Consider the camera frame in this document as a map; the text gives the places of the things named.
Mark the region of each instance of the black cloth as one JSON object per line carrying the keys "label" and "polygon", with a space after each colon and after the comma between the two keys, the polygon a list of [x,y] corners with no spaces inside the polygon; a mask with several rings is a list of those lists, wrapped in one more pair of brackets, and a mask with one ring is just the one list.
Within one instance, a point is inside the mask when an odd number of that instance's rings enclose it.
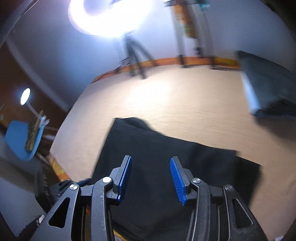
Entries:
{"label": "black cloth", "polygon": [[130,241],[186,239],[191,207],[178,201],[170,173],[173,156],[209,185],[233,185],[247,203],[259,175],[258,164],[238,158],[233,150],[167,137],[137,118],[116,118],[91,184],[119,167],[125,155],[132,157],[131,176],[125,200],[111,212],[113,227]]}
{"label": "black cloth", "polygon": [[244,51],[237,56],[260,105],[255,115],[296,117],[296,74]]}

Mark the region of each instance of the metal screw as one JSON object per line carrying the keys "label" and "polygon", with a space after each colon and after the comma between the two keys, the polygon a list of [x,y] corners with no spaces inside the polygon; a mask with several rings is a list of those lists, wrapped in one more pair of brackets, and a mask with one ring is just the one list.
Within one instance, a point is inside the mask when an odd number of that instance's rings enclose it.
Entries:
{"label": "metal screw", "polygon": [[104,177],[103,178],[104,183],[109,183],[109,182],[111,182],[111,180],[112,180],[111,177]]}
{"label": "metal screw", "polygon": [[233,186],[227,184],[227,185],[225,185],[225,189],[226,189],[227,191],[232,191],[232,190],[233,190]]}
{"label": "metal screw", "polygon": [[78,185],[76,183],[73,183],[70,185],[71,190],[76,190],[78,188]]}
{"label": "metal screw", "polygon": [[198,184],[201,182],[201,180],[199,178],[195,177],[192,179],[192,182]]}

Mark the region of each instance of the black mount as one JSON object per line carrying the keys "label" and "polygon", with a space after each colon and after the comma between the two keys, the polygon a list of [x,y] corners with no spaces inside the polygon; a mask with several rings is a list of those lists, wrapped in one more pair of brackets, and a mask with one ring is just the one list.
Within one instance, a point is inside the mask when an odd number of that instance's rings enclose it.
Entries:
{"label": "black mount", "polygon": [[186,241],[268,241],[260,224],[231,185],[209,186],[173,157],[192,214]]}
{"label": "black mount", "polygon": [[85,217],[89,208],[91,240],[114,241],[110,205],[119,205],[123,200],[130,172],[131,157],[125,156],[121,166],[113,169],[110,177],[85,187],[72,183],[45,216],[30,241],[84,241]]}

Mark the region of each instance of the tripod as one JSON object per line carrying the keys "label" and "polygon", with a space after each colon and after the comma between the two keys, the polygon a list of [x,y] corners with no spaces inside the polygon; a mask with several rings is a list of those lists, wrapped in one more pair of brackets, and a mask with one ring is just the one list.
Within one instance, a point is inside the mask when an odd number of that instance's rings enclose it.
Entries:
{"label": "tripod", "polygon": [[135,52],[135,47],[137,47],[143,53],[143,55],[145,55],[146,58],[149,59],[153,63],[154,67],[157,67],[158,64],[156,63],[154,58],[148,53],[148,51],[141,44],[139,44],[138,42],[133,40],[130,33],[131,32],[125,33],[125,36],[123,37],[124,43],[126,45],[127,55],[128,55],[126,60],[128,61],[128,64],[130,66],[130,74],[132,77],[135,76],[135,72],[134,72],[134,68],[133,68],[133,60],[135,60],[137,63],[138,69],[140,71],[140,74],[142,76],[142,79],[144,80],[147,77],[144,73],[144,69],[142,68],[141,63],[139,62],[139,58]]}

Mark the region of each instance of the chair seat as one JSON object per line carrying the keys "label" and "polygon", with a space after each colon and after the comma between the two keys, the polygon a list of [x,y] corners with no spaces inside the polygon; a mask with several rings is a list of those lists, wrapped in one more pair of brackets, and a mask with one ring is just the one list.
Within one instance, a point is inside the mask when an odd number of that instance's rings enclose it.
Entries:
{"label": "chair seat", "polygon": [[13,120],[8,126],[5,134],[5,141],[17,155],[17,157],[23,161],[29,161],[35,155],[38,145],[41,141],[44,127],[39,128],[33,150],[28,152],[25,150],[26,141],[28,138],[28,123]]}

